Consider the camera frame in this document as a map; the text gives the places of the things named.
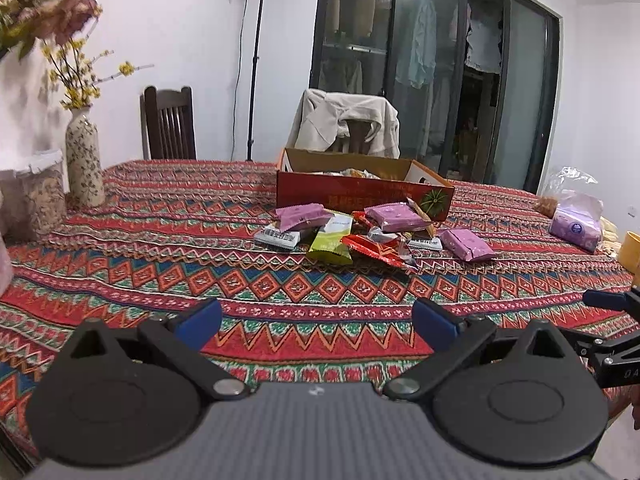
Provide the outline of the purple snack packet left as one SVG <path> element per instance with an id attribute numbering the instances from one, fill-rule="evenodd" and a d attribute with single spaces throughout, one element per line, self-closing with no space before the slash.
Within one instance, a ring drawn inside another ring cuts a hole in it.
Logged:
<path id="1" fill-rule="evenodd" d="M 310 203 L 279 208 L 276 210 L 276 216 L 279 230 L 288 232 L 324 226 L 333 214 L 321 204 Z"/>

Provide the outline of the patterned red tablecloth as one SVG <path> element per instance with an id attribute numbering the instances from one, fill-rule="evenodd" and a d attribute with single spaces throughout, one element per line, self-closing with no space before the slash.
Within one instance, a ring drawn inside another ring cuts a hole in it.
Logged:
<path id="1" fill-rule="evenodd" d="M 86 318 L 129 328 L 206 297 L 224 308 L 205 355 L 254 384 L 385 382 L 422 359 L 413 301 L 504 327 L 533 318 L 603 337 L 634 329 L 628 315 L 586 307 L 588 288 L 620 292 L 630 274 L 550 235 L 534 196 L 459 183 L 450 228 L 498 252 L 467 266 L 420 252 L 407 274 L 356 258 L 339 268 L 256 243 L 271 220 L 276 170 L 257 162 L 125 162 L 104 174 L 102 206 L 73 212 L 35 243 L 13 244 L 14 278 L 1 299 L 1 426 L 32 452 L 27 402 L 73 329 Z"/>

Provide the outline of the purple snack packet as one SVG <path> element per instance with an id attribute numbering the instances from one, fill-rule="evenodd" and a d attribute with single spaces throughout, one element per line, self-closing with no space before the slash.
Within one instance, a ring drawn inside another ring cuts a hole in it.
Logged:
<path id="1" fill-rule="evenodd" d="M 446 229 L 439 233 L 442 246 L 466 262 L 481 262 L 495 258 L 497 253 L 480 237 L 467 229 Z"/>
<path id="2" fill-rule="evenodd" d="M 364 213 L 386 233 L 424 231 L 430 225 L 407 203 L 372 206 Z"/>
<path id="3" fill-rule="evenodd" d="M 310 203 L 279 208 L 276 210 L 276 216 L 279 230 L 288 232 L 324 226 L 333 214 L 321 204 Z"/>

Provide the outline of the red snack packet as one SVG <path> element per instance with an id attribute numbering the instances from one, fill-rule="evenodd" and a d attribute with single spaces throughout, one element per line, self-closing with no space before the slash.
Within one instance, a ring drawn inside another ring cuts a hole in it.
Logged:
<path id="1" fill-rule="evenodd" d="M 341 243 L 360 255 L 381 261 L 388 266 L 407 272 L 419 270 L 407 244 L 398 238 L 387 242 L 376 242 L 360 234 L 349 234 L 341 238 Z"/>

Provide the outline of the dark wooden chair left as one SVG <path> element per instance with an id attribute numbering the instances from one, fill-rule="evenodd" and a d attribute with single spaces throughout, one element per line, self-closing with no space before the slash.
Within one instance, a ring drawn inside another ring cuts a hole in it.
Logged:
<path id="1" fill-rule="evenodd" d="M 149 86 L 142 110 L 152 159 L 196 159 L 192 89 Z"/>

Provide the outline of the glass sliding door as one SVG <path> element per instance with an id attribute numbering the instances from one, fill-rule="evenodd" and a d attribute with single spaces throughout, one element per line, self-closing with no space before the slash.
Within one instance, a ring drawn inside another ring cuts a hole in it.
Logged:
<path id="1" fill-rule="evenodd" d="M 310 83 L 384 96 L 400 154 L 443 177 L 535 192 L 559 40 L 530 0 L 318 0 Z"/>

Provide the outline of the cardboard snack box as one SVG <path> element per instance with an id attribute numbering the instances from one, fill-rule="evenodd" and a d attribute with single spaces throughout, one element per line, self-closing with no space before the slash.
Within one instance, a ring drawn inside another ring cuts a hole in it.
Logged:
<path id="1" fill-rule="evenodd" d="M 434 221 L 444 221 L 454 186 L 413 159 L 286 148 L 277 169 L 279 208 L 317 203 L 347 212 L 411 198 Z"/>

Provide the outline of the wooden chair with cushion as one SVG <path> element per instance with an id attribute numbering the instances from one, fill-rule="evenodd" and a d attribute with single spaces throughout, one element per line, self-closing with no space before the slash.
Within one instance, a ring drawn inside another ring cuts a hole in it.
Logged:
<path id="1" fill-rule="evenodd" d="M 380 125 L 377 122 L 352 120 L 347 122 L 346 151 L 352 154 L 378 156 L 381 153 Z"/>

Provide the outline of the white barcode snack packet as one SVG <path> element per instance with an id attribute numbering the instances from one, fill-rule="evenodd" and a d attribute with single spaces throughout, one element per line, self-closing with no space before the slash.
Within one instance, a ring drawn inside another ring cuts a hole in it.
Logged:
<path id="1" fill-rule="evenodd" d="M 272 224 L 265 226 L 254 235 L 256 242 L 285 250 L 294 249 L 300 242 L 299 232 L 282 232 Z"/>

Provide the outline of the green snack packet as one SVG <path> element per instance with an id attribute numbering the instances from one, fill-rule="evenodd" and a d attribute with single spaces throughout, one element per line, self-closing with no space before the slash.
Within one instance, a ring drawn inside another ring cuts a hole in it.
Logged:
<path id="1" fill-rule="evenodd" d="M 342 238 L 352 232 L 352 216 L 334 212 L 332 218 L 319 229 L 306 256 L 311 260 L 334 266 L 349 266 L 352 256 Z"/>

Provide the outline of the yellow mug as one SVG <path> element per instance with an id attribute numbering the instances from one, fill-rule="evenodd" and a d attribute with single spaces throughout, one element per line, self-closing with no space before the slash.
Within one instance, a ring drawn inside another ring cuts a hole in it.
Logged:
<path id="1" fill-rule="evenodd" d="M 617 254 L 617 261 L 630 273 L 637 272 L 640 262 L 640 235 L 628 231 Z"/>

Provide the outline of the beige jacket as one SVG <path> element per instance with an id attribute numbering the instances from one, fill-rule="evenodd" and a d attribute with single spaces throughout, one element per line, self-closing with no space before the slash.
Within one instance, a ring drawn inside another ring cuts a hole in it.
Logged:
<path id="1" fill-rule="evenodd" d="M 382 96 L 306 89 L 300 97 L 285 146 L 315 152 L 346 151 L 347 122 L 364 120 L 380 125 L 381 153 L 376 157 L 398 158 L 398 111 Z"/>

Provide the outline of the purple snack packet middle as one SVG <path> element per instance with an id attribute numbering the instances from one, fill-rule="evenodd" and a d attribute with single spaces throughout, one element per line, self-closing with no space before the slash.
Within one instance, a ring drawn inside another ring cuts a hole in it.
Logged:
<path id="1" fill-rule="evenodd" d="M 372 206 L 364 213 L 386 233 L 424 231 L 430 225 L 407 203 Z"/>

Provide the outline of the clear plastic bag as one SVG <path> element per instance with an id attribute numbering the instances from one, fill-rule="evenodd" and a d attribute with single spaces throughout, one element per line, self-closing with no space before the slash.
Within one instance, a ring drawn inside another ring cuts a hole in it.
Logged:
<path id="1" fill-rule="evenodd" d="M 592 194 L 599 181 L 592 174 L 573 166 L 553 170 L 534 203 L 534 211 L 552 218 L 558 203 L 570 192 Z"/>

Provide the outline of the clear storage jar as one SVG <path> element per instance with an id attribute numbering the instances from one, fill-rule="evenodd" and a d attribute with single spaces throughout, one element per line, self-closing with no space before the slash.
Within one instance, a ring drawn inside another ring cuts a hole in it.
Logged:
<path id="1" fill-rule="evenodd" d="M 55 229 L 66 217 L 61 150 L 33 154 L 16 172 L 21 185 L 21 229 L 38 240 Z"/>

